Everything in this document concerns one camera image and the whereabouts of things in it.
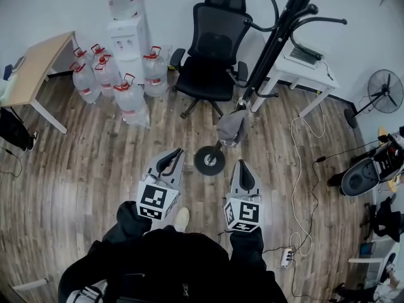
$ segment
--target chair armrest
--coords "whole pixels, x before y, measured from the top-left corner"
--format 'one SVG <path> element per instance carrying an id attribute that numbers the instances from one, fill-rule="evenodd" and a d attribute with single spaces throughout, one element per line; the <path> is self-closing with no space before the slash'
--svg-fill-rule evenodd
<path id="1" fill-rule="evenodd" d="M 248 79 L 248 67 L 245 62 L 239 62 L 237 79 L 239 81 L 247 81 Z"/>
<path id="2" fill-rule="evenodd" d="M 175 67 L 176 70 L 181 68 L 181 59 L 184 56 L 185 49 L 178 48 L 171 56 L 170 65 Z"/>

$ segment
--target white wall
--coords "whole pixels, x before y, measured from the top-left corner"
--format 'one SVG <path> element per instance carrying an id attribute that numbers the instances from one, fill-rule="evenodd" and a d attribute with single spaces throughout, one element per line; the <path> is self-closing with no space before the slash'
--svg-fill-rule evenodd
<path id="1" fill-rule="evenodd" d="M 173 45 L 174 49 L 188 48 L 193 36 L 192 7 L 200 1 L 203 0 L 145 0 L 152 42 Z M 277 0 L 280 10 L 286 1 Z M 398 67 L 396 64 L 404 57 L 398 46 L 404 29 L 397 25 L 399 16 L 392 15 L 384 5 L 379 7 L 380 0 L 313 2 L 320 8 L 319 15 L 348 20 L 347 26 L 309 24 L 296 35 L 325 51 L 342 86 L 336 95 L 351 100 L 371 67 Z M 273 23 L 269 0 L 247 0 L 247 8 L 261 26 Z M 109 46 L 105 28 L 112 18 L 107 0 L 0 0 L 0 10 L 0 73 L 28 46 L 68 30 L 76 30 L 84 49 L 95 42 Z M 248 35 L 239 58 L 247 60 L 251 68 L 263 43 L 257 39 L 260 33 L 250 30 Z"/>

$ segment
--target gray cloth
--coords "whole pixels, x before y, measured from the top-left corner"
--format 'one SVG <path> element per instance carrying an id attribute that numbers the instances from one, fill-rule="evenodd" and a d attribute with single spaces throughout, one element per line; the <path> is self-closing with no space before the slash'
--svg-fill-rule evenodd
<path id="1" fill-rule="evenodd" d="M 223 146 L 236 147 L 246 136 L 248 129 L 247 111 L 240 110 L 225 114 L 217 125 L 219 140 Z"/>

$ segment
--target shoe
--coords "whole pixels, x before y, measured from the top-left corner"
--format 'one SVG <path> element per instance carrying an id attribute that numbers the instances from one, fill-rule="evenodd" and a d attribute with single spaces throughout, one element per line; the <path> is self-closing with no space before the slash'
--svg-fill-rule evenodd
<path id="1" fill-rule="evenodd" d="M 339 286 L 337 286 L 336 288 L 334 288 L 333 293 L 337 293 L 337 294 L 338 294 L 338 291 L 339 291 L 341 288 L 343 288 L 344 286 L 345 286 L 345 283 L 339 284 Z"/>
<path id="2" fill-rule="evenodd" d="M 31 136 L 32 139 L 33 139 L 33 142 L 32 142 L 32 147 L 31 147 L 31 148 L 28 148 L 28 150 L 29 150 L 30 152 L 32 152 L 33 149 L 35 148 L 35 144 L 37 143 L 38 136 L 39 136 L 38 131 L 34 132 L 33 135 Z"/>
<path id="3" fill-rule="evenodd" d="M 186 207 L 181 208 L 178 211 L 174 221 L 174 228 L 178 232 L 185 232 L 185 229 L 189 223 L 189 210 Z"/>

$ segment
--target white cable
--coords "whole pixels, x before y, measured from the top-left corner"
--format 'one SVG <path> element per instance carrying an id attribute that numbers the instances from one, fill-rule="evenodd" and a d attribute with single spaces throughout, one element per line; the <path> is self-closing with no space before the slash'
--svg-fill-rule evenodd
<path id="1" fill-rule="evenodd" d="M 292 209 L 293 209 L 293 216 L 294 216 L 294 218 L 295 218 L 297 224 L 299 224 L 300 229 L 302 229 L 302 231 L 308 236 L 308 238 L 310 238 L 310 249 L 309 249 L 309 251 L 308 251 L 306 254 L 302 254 L 302 251 L 301 251 L 301 248 L 300 248 L 301 245 L 302 245 L 302 244 L 301 244 L 302 239 L 300 238 L 300 234 L 299 234 L 298 232 L 294 232 L 293 234 L 290 235 L 289 242 L 290 242 L 290 246 L 292 247 L 292 236 L 293 236 L 294 234 L 299 235 L 299 252 L 300 252 L 300 254 L 301 254 L 303 257 L 306 257 L 306 256 L 311 252 L 311 247 L 312 247 L 312 245 L 313 245 L 313 239 L 312 239 L 312 237 L 309 235 L 309 233 L 302 227 L 302 225 L 300 224 L 300 222 L 299 222 L 298 219 L 296 218 L 296 213 L 295 213 L 295 205 L 294 205 L 294 202 L 293 202 L 293 198 L 294 198 L 294 195 L 295 195 L 297 183 L 299 183 L 300 177 L 301 177 L 301 175 L 302 175 L 302 159 L 301 159 L 301 157 L 300 157 L 299 151 L 297 150 L 297 145 L 296 145 L 295 138 L 293 137 L 293 130 L 292 130 L 292 128 L 293 128 L 293 123 L 294 123 L 296 120 L 302 119 L 302 120 L 304 121 L 304 123 L 306 124 L 306 126 L 309 127 L 311 133 L 312 133 L 313 135 L 315 135 L 315 137 L 317 137 L 317 138 L 323 137 L 324 134 L 326 133 L 326 120 L 325 120 L 325 118 L 324 118 L 324 111 L 323 111 L 323 108 L 322 108 L 321 104 L 320 104 L 320 109 L 321 109 L 321 115 L 322 115 L 322 117 L 323 117 L 323 133 L 322 133 L 320 136 L 318 136 L 318 135 L 316 135 L 316 134 L 314 133 L 313 129 L 311 129 L 311 127 L 309 126 L 309 124 L 307 123 L 307 121 L 306 121 L 304 118 L 297 117 L 297 118 L 293 119 L 292 122 L 290 123 L 290 135 L 292 136 L 293 144 L 294 144 L 294 146 L 295 146 L 295 151 L 296 151 L 297 156 L 298 156 L 298 158 L 299 158 L 299 176 L 298 176 L 297 181 L 296 181 L 296 183 L 295 183 L 295 186 L 294 186 L 294 188 L 293 188 L 292 197 L 291 197 Z"/>

